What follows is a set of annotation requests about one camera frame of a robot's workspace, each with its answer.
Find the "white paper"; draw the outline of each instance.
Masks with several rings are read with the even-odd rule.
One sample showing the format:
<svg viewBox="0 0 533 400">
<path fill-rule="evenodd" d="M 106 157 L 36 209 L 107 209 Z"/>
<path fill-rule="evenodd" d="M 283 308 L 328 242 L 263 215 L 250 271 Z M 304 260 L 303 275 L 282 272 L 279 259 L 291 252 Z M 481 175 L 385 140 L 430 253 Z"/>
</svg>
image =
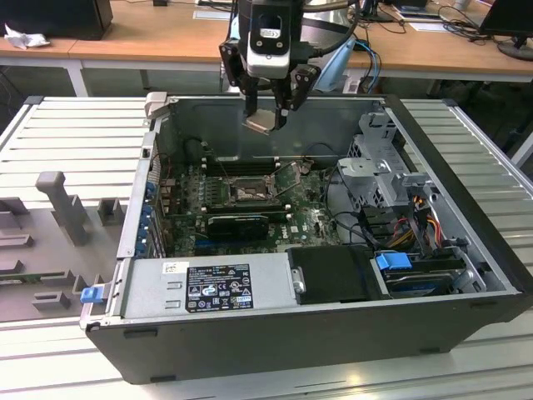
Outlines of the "white paper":
<svg viewBox="0 0 533 400">
<path fill-rule="evenodd" d="M 196 10 L 192 17 L 194 19 L 210 19 L 214 21 L 229 21 L 230 13 L 229 12 L 218 12 L 218 11 L 202 11 Z"/>
<path fill-rule="evenodd" d="M 11 29 L 8 25 L 6 27 L 6 34 L 3 38 L 10 42 L 15 48 L 39 48 L 41 46 L 47 46 L 50 42 L 40 33 L 33 33 L 27 35 L 26 33 L 17 32 Z"/>
<path fill-rule="evenodd" d="M 448 32 L 444 29 L 441 23 L 437 22 L 409 22 L 409 25 L 417 31 Z"/>
</svg>

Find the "sticker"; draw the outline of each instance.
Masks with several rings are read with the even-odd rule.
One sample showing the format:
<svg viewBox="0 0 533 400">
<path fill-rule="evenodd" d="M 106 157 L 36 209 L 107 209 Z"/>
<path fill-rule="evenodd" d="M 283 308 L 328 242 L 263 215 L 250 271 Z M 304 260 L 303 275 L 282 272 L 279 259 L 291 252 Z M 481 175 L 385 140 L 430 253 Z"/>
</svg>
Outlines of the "sticker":
<svg viewBox="0 0 533 400">
<path fill-rule="evenodd" d="M 162 273 L 186 273 L 188 267 L 188 261 L 165 262 Z"/>
<path fill-rule="evenodd" d="M 188 312 L 206 313 L 253 308 L 249 264 L 185 267 L 185 269 L 187 270 L 185 309 Z"/>
</svg>

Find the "motherboard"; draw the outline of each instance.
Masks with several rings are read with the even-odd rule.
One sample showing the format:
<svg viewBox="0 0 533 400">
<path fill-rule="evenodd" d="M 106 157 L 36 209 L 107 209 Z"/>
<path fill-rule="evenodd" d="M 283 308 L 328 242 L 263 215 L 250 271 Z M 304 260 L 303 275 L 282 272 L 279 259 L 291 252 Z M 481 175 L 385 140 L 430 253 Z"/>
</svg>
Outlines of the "motherboard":
<svg viewBox="0 0 533 400">
<path fill-rule="evenodd" d="M 206 164 L 189 166 L 167 179 L 167 256 L 280 253 L 341 243 L 324 208 L 325 170 L 290 161 L 270 173 L 241 175 L 257 169 L 229 164 L 219 162 L 211 171 Z"/>
</svg>

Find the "slatted metal table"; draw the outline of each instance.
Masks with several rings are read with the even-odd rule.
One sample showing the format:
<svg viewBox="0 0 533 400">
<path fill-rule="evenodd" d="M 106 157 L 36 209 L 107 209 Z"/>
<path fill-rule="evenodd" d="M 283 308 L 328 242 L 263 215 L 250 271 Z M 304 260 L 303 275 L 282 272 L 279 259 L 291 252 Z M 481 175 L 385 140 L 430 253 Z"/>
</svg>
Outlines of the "slatted metal table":
<svg viewBox="0 0 533 400">
<path fill-rule="evenodd" d="M 458 107 L 438 101 L 405 104 L 533 271 L 531 182 Z M 87 188 L 81 191 L 86 205 L 101 197 L 94 193 L 102 190 L 126 203 L 140 138 L 147 130 L 142 105 L 140 98 L 48 97 L 39 106 L 24 106 L 0 137 L 0 190 L 22 196 L 35 208 L 47 207 L 39 192 L 23 190 L 22 184 L 31 183 L 42 168 L 60 167 L 76 193 Z M 414 153 L 407 152 L 421 169 Z M 98 179 L 89 172 L 99 173 Z M 12 399 L 94 398 L 103 393 L 176 400 L 527 399 L 533 398 L 531 354 L 529 311 L 512 322 L 484 327 L 448 354 L 139 387 L 121 379 L 85 337 L 77 317 L 71 317 L 0 325 L 0 393 Z M 236 358 L 245 356 L 246 351 L 235 349 Z"/>
</svg>

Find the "robotic arm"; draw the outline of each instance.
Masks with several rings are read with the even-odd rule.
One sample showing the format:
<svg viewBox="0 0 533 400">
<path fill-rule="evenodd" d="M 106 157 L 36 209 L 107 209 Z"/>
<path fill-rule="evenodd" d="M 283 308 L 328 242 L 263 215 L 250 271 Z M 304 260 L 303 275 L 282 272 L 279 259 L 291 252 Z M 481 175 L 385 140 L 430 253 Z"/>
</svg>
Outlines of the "robotic arm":
<svg viewBox="0 0 533 400">
<path fill-rule="evenodd" d="M 332 11 L 352 4 L 356 6 L 356 16 L 339 42 L 327 48 L 301 42 L 304 13 Z M 289 110 L 296 111 L 305 102 L 320 77 L 321 69 L 309 65 L 309 60 L 334 52 L 348 40 L 357 26 L 359 12 L 359 0 L 320 6 L 306 6 L 304 0 L 238 0 L 241 38 L 228 38 L 219 48 L 230 85 L 239 87 L 245 96 L 245 125 L 265 134 L 282 128 Z M 257 92 L 267 89 L 274 93 L 274 113 L 257 109 Z"/>
</svg>

